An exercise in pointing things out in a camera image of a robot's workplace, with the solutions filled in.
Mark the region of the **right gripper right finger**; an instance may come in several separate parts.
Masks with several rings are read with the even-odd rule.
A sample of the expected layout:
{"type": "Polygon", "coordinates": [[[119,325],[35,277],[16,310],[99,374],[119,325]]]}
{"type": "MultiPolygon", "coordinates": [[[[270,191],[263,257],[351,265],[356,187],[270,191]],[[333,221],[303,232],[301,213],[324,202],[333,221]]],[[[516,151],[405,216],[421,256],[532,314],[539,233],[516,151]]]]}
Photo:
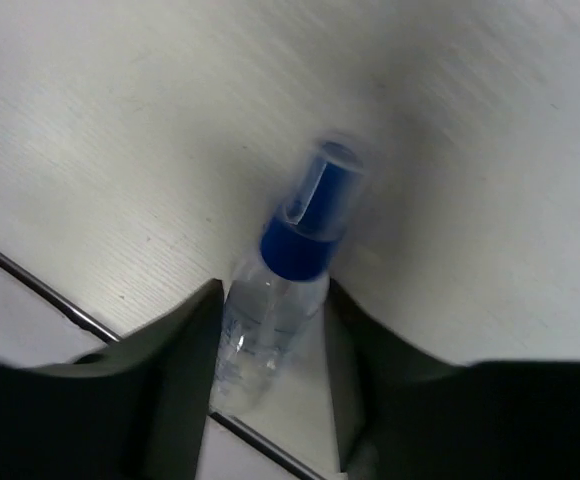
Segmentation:
{"type": "Polygon", "coordinates": [[[350,479],[580,479],[580,361],[453,365],[369,316],[337,283],[324,343],[350,479]]]}

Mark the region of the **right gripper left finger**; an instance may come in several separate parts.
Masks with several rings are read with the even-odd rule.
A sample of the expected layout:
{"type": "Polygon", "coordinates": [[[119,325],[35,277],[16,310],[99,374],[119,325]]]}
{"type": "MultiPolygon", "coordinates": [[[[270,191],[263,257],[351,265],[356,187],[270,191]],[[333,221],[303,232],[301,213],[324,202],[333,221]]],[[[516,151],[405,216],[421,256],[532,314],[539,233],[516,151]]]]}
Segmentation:
{"type": "Polygon", "coordinates": [[[192,479],[221,333],[213,279],[72,363],[0,362],[0,479],[192,479]]]}

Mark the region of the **blue spray bottle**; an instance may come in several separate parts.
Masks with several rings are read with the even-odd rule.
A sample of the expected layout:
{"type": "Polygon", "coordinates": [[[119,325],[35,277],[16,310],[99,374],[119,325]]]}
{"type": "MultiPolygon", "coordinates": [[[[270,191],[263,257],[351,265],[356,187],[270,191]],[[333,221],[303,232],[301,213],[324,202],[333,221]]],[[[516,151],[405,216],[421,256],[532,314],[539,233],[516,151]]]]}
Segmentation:
{"type": "Polygon", "coordinates": [[[367,172],[353,136],[333,132],[314,142],[304,170],[234,270],[223,307],[213,410],[237,416],[259,404],[319,314],[328,269],[367,172]]]}

